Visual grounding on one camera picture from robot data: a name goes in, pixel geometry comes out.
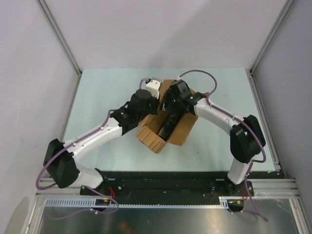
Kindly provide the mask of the black bamboo charcoal product box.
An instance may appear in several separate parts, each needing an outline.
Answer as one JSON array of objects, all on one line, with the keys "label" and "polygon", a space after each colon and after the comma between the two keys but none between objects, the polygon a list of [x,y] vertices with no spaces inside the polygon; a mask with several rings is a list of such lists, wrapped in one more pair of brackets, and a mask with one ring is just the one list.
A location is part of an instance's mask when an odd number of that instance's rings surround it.
[{"label": "black bamboo charcoal product box", "polygon": [[171,113],[163,111],[163,114],[165,118],[160,125],[157,135],[164,141],[168,141],[185,113],[184,112]]}]

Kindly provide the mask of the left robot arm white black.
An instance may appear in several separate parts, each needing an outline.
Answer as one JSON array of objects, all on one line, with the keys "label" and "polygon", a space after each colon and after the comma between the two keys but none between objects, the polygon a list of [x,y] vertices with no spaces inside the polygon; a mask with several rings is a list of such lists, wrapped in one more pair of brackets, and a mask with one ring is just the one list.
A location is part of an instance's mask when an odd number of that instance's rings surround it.
[{"label": "left robot arm white black", "polygon": [[103,123],[67,142],[57,138],[49,142],[43,161],[43,171],[48,172],[60,189],[71,185],[90,187],[97,195],[104,194],[108,183],[98,169],[79,165],[81,159],[102,144],[118,138],[136,128],[148,115],[158,112],[159,91],[138,89],[130,100],[116,110],[109,110]]}]

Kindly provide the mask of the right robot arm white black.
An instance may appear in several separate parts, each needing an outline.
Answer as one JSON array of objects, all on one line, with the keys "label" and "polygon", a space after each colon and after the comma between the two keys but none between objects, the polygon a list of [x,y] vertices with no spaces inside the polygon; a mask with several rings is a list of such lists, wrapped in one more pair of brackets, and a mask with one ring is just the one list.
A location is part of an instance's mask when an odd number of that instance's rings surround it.
[{"label": "right robot arm white black", "polygon": [[242,117],[214,104],[209,94],[192,92],[183,80],[175,80],[164,95],[164,111],[170,114],[192,114],[208,120],[230,137],[233,162],[228,171],[225,191],[237,195],[242,191],[242,182],[247,179],[254,162],[266,161],[266,141],[258,119],[249,115]]}]

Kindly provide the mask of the brown cardboard express box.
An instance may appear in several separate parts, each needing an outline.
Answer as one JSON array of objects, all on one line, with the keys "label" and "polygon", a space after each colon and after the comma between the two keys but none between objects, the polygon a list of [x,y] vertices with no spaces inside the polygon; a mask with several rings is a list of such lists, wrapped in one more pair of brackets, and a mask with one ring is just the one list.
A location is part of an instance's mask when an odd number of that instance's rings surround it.
[{"label": "brown cardboard express box", "polygon": [[160,87],[157,115],[140,122],[136,137],[155,153],[167,144],[182,146],[198,120],[194,106],[207,93],[195,92],[182,80],[166,79]]}]

